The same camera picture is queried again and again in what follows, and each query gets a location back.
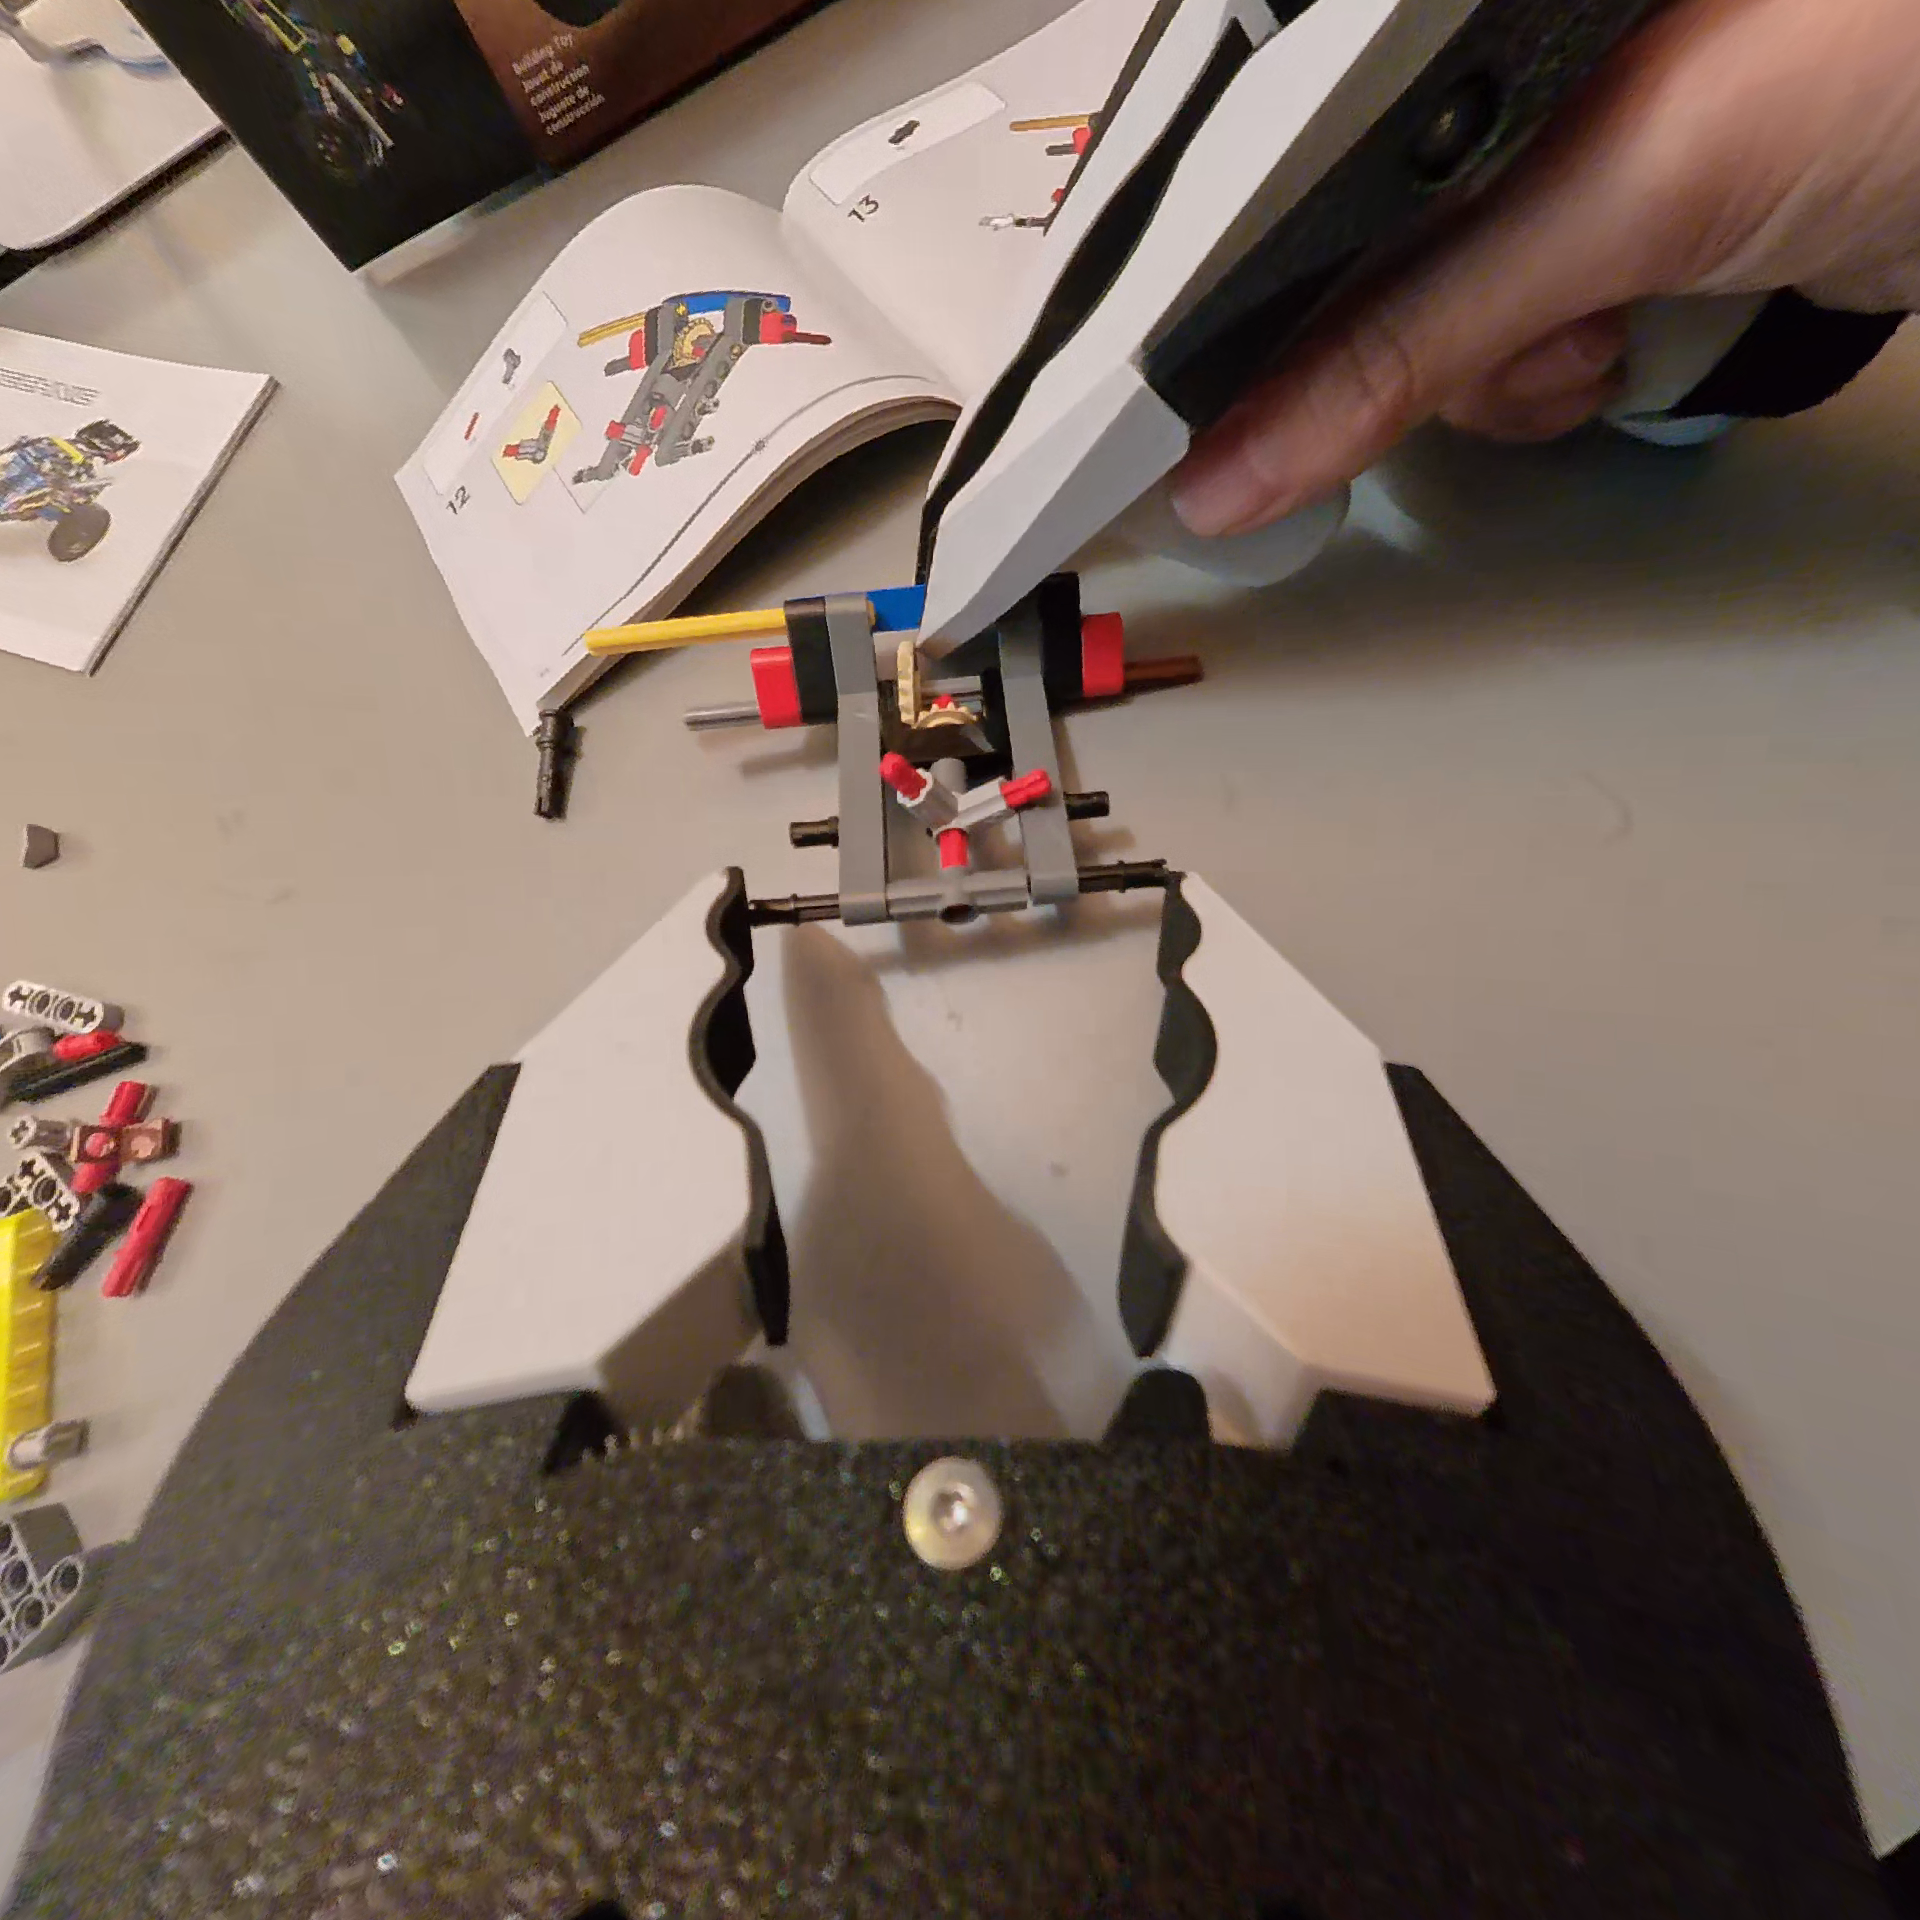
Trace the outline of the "closed lego leaflet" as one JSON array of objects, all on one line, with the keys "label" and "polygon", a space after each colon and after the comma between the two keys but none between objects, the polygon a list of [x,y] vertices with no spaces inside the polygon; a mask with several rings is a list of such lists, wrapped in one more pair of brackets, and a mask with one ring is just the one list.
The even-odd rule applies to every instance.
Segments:
[{"label": "closed lego leaflet", "polygon": [[3,328],[3,653],[93,672],[272,393]]}]

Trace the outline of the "open lego instruction booklet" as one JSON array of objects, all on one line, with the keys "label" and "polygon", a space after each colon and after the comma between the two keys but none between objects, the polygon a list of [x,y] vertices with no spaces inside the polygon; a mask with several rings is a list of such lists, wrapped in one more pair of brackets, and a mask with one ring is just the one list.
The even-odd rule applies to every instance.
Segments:
[{"label": "open lego instruction booklet", "polygon": [[806,476],[989,385],[1147,2],[1088,2],[842,135],[777,209],[635,193],[580,230],[396,472],[523,734]]}]

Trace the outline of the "person's right hand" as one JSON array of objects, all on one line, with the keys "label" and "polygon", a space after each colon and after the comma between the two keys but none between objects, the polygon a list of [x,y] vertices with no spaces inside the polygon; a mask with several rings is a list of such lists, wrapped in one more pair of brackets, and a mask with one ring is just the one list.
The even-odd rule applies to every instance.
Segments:
[{"label": "person's right hand", "polygon": [[1536,445],[1615,398],[1633,304],[1793,289],[1914,312],[1918,5],[1671,5],[1398,275],[1331,312],[1171,481],[1285,520],[1428,420]]}]

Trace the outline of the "yellow lego beam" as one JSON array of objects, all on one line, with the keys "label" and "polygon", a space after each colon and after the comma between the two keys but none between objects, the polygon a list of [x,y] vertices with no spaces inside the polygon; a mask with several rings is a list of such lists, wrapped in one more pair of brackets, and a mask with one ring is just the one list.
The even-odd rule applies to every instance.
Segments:
[{"label": "yellow lego beam", "polygon": [[58,1244],[34,1210],[3,1220],[3,1503],[34,1494],[43,1469],[14,1469],[11,1446],[52,1417],[55,1305],[38,1276]]}]

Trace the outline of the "pile of loose lego pieces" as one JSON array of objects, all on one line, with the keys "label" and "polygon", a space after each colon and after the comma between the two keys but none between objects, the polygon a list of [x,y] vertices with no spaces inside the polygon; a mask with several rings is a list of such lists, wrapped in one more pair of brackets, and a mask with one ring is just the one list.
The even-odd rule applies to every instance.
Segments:
[{"label": "pile of loose lego pieces", "polygon": [[[60,1297],[103,1268],[109,1302],[137,1297],[173,1241],[194,1186],[144,1170],[181,1152],[181,1122],[137,1078],[149,1051],[100,998],[15,980],[3,994],[5,1177],[3,1220],[39,1211],[58,1235],[38,1285],[55,1305],[52,1417],[18,1440],[9,1462],[46,1481],[87,1449],[87,1417],[55,1409]],[[121,1546],[84,1547],[60,1503],[3,1503],[3,1673],[48,1659],[99,1610]]]}]

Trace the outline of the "grey red lego assembly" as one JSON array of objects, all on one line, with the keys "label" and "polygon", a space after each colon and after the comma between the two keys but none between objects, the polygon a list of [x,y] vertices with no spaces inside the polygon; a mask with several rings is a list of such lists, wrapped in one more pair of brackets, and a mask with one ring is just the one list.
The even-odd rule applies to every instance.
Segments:
[{"label": "grey red lego assembly", "polygon": [[974,924],[1167,884],[1164,862],[1082,862],[1075,826],[1112,812],[1072,792],[1056,724],[1078,709],[1197,686],[1197,656],[1133,656],[1117,612],[1085,612],[1075,571],[937,656],[922,588],[790,598],[781,608],[595,627],[595,662],[751,640],[755,697],[687,728],[827,728],[835,812],[794,846],[835,853],[835,891],[760,900],[756,924]]}]

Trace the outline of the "black lego box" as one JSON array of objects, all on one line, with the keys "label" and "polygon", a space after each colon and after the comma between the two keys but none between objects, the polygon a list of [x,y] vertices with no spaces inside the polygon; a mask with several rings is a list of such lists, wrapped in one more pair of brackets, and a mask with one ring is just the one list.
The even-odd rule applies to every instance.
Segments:
[{"label": "black lego box", "polygon": [[821,2],[128,2],[349,271],[513,198]]}]

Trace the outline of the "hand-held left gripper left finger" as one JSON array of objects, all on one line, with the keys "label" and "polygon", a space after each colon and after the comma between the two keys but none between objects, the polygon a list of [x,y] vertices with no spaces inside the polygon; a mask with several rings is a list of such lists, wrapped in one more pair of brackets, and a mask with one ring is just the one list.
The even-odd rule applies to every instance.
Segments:
[{"label": "hand-held left gripper left finger", "polygon": [[789,1339],[789,1249],[739,1088],[755,928],[703,877],[516,1059],[509,1109],[407,1382],[417,1413],[598,1395],[683,1416]]}]

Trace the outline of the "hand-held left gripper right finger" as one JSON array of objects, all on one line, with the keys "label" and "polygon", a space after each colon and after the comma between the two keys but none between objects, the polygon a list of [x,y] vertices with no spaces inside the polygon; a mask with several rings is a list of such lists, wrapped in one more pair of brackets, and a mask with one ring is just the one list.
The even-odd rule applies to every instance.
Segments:
[{"label": "hand-held left gripper right finger", "polygon": [[1322,1395],[1484,1416],[1496,1386],[1379,1046],[1196,877],[1167,888],[1155,966],[1126,1413],[1241,1449],[1287,1449]]}]

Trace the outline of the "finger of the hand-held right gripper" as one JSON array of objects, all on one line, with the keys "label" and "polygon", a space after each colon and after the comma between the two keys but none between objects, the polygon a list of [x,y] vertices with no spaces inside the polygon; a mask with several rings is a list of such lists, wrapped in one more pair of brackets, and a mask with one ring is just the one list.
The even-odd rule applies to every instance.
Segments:
[{"label": "finger of the hand-held right gripper", "polygon": [[1233,5],[1150,12],[1051,215],[1007,350],[967,402],[928,485],[921,557],[934,557],[948,505],[999,448],[1045,365],[1109,295],[1183,144],[1242,61],[1245,29]]},{"label": "finger of the hand-held right gripper", "polygon": [[1405,251],[1499,84],[1482,5],[1233,5],[1245,61],[1109,295],[1045,365],[922,559],[922,637],[974,637],[1123,517],[1350,283]]}]

